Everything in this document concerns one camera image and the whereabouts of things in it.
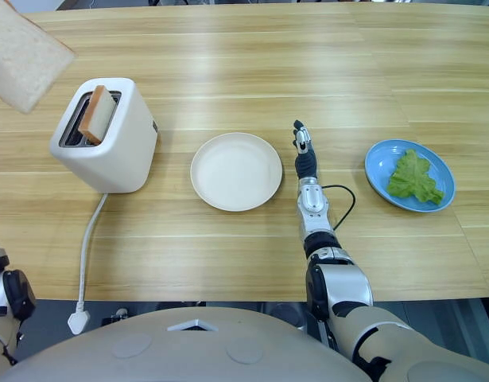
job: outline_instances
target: beige plate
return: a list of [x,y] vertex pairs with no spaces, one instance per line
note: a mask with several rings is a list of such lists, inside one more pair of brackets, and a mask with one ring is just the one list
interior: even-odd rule
[[281,160],[263,139],[229,133],[207,141],[191,162],[191,182],[211,206],[246,211],[268,201],[281,183]]

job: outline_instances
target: floor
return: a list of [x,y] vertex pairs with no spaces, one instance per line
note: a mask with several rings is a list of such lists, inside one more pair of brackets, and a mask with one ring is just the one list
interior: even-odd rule
[[[86,331],[99,328],[104,318],[109,318],[121,307],[126,307],[133,316],[175,305],[180,303],[86,302],[85,307],[91,315]],[[375,305],[396,314],[435,344],[489,364],[489,317],[481,299],[377,302]],[[207,306],[260,311],[300,327],[314,337],[318,335],[313,318],[296,314],[305,312],[305,304],[299,302],[207,302]],[[25,336],[15,357],[23,360],[71,338],[67,320],[74,309],[75,302],[39,300],[34,315],[21,328]]]

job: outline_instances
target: plate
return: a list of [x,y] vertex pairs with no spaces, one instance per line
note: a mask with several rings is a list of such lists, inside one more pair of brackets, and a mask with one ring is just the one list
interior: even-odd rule
[[[396,170],[398,159],[405,155],[405,152],[409,149],[416,150],[418,157],[429,160],[428,175],[437,182],[437,188],[444,193],[442,202],[439,205],[432,201],[423,203],[414,195],[411,197],[392,197],[387,193],[389,178]],[[415,142],[403,139],[389,139],[378,142],[367,152],[364,160],[364,169],[368,181],[377,193],[393,205],[409,211],[440,211],[451,204],[456,193],[454,177],[445,162],[430,149]]]
[[247,133],[228,133],[207,141],[191,162],[191,183],[211,206],[246,211],[268,201],[283,171],[276,150]]

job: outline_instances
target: green lettuce leaf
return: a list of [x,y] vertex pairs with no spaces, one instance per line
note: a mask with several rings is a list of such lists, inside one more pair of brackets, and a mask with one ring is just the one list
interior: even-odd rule
[[437,189],[437,183],[427,174],[428,170],[428,159],[419,158],[414,150],[407,150],[398,160],[387,192],[393,197],[415,195],[421,202],[432,201],[439,205],[444,193]]

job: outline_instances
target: white power cord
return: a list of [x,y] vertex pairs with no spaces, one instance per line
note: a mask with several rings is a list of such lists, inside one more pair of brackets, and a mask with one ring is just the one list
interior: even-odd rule
[[80,254],[80,290],[78,293],[78,302],[76,303],[75,313],[71,314],[68,319],[69,329],[72,333],[77,335],[83,332],[85,326],[90,320],[91,315],[83,309],[84,305],[84,295],[85,295],[85,268],[87,266],[87,248],[88,243],[91,240],[92,229],[94,229],[95,221],[98,219],[101,209],[103,209],[104,202],[107,201],[108,194],[105,193],[101,197],[97,208],[89,220],[87,228],[85,228],[85,233],[83,234],[82,251]]

